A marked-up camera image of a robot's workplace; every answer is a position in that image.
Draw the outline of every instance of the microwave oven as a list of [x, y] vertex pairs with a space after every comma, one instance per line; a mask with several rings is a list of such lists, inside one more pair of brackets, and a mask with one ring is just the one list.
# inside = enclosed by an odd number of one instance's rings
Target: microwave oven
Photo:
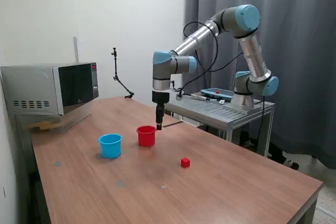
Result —
[[9, 113], [63, 116], [98, 97], [97, 64], [1, 66]]

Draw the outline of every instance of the tiled floor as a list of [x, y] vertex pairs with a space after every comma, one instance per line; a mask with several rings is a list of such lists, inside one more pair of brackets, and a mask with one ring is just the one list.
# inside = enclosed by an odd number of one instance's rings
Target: tiled floor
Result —
[[[336, 214], [336, 170], [327, 169], [317, 159], [307, 155], [284, 154], [300, 165], [300, 171], [324, 182], [317, 205]], [[336, 220], [328, 215], [315, 211], [314, 224], [336, 224]]]

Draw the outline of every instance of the white wall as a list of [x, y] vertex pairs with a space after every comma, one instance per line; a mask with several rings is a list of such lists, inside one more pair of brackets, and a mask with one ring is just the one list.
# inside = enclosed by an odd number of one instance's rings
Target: white wall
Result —
[[127, 95], [113, 80], [112, 47], [118, 52], [118, 76], [151, 104], [152, 58], [183, 39], [185, 0], [76, 0], [79, 59], [96, 61], [101, 98]]
[[[0, 65], [5, 64], [0, 42]], [[27, 180], [0, 83], [0, 223], [25, 223]]]
[[0, 7], [8, 64], [75, 61], [75, 0], [0, 0]]

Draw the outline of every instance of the red cube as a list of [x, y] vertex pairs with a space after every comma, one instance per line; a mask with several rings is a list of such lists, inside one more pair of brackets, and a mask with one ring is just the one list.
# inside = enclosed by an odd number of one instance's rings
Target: red cube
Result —
[[188, 168], [190, 166], [190, 160], [186, 157], [181, 159], [181, 166], [183, 168]]

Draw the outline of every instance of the blue tray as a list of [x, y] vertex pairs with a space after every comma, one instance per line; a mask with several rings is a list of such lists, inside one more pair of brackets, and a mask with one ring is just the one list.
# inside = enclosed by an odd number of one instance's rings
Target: blue tray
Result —
[[225, 89], [202, 89], [202, 94], [205, 94], [212, 98], [221, 98], [223, 100], [231, 100], [233, 96], [233, 92]]

